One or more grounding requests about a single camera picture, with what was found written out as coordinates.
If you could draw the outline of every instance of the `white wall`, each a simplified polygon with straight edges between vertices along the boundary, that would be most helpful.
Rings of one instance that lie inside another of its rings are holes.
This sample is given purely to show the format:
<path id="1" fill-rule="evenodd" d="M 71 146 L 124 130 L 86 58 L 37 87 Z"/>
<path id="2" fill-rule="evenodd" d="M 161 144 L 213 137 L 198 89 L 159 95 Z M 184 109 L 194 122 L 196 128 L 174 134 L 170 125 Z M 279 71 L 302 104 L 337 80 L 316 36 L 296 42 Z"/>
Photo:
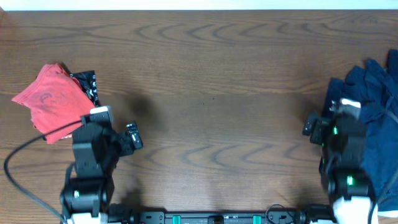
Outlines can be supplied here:
<path id="1" fill-rule="evenodd" d="M 398 9 L 398 0 L 0 0 L 5 11 Z"/>

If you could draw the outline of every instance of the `wooden table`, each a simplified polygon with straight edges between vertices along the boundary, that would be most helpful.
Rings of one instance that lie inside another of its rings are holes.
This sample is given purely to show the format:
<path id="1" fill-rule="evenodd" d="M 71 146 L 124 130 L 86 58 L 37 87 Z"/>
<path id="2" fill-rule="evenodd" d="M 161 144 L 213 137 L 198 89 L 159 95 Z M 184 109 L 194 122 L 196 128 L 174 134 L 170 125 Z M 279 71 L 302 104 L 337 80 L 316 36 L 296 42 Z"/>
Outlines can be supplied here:
<path id="1" fill-rule="evenodd" d="M 331 77 L 397 47 L 397 11 L 9 12 L 0 21 L 0 160 L 38 135 L 11 98 L 46 63 L 95 70 L 114 127 L 145 148 L 119 161 L 114 203 L 265 210 L 328 203 L 320 148 L 301 135 Z M 14 177 L 60 210 L 71 140 L 39 141 Z M 0 171 L 0 223 L 58 223 Z M 397 223 L 382 220 L 381 223 Z"/>

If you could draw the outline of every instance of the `green strip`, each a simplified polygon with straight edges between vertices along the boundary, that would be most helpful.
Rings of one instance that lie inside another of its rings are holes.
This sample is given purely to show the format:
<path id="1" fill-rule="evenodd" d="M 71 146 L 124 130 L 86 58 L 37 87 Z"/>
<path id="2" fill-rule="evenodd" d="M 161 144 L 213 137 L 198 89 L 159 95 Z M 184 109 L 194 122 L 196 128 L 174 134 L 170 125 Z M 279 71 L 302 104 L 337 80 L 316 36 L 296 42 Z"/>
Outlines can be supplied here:
<path id="1" fill-rule="evenodd" d="M 261 216 L 254 215 L 253 216 L 253 224 L 261 224 Z"/>
<path id="2" fill-rule="evenodd" d="M 181 224 L 181 216 L 173 215 L 173 224 Z"/>

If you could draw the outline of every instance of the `dark blue towel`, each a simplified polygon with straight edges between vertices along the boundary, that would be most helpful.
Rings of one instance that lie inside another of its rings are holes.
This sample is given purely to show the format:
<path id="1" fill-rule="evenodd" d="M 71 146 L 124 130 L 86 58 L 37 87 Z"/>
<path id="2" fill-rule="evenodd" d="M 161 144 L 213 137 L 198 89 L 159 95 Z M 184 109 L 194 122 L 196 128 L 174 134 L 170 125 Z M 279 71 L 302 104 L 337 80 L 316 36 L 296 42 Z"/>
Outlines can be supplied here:
<path id="1" fill-rule="evenodd" d="M 331 101 L 342 97 L 361 102 L 359 120 L 368 126 L 362 166 L 379 196 L 398 168 L 398 124 L 383 111 L 384 108 L 398 116 L 398 50 L 389 52 L 387 70 L 369 60 L 366 69 L 354 67 L 345 82 L 332 79 L 322 115 L 331 118 Z M 386 197 L 379 204 L 379 211 L 398 210 L 398 182 Z"/>

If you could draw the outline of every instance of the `red cloth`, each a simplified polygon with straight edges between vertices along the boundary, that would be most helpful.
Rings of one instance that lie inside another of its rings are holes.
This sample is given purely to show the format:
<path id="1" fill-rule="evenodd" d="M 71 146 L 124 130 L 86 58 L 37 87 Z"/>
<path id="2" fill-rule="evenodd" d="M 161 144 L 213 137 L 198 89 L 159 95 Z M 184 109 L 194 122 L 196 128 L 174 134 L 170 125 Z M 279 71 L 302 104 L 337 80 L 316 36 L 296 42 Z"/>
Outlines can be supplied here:
<path id="1" fill-rule="evenodd" d="M 48 133 L 80 120 L 80 116 L 89 114 L 94 108 L 77 84 L 78 81 L 72 80 L 58 63 L 44 65 L 36 80 L 12 101 L 28 107 L 34 126 L 41 133 Z M 53 144 L 80 126 L 74 124 L 49 134 L 47 144 Z"/>

